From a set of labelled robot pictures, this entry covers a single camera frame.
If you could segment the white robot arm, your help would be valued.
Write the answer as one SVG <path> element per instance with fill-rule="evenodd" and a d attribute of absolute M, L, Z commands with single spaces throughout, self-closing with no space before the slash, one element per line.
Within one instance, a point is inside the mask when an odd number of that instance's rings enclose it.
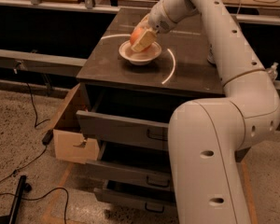
<path fill-rule="evenodd" d="M 235 153 L 274 133 L 280 98 L 222 0 L 160 0 L 144 21 L 167 33 L 195 13 L 202 16 L 225 95 L 185 102 L 170 118 L 179 224 L 251 224 Z"/>

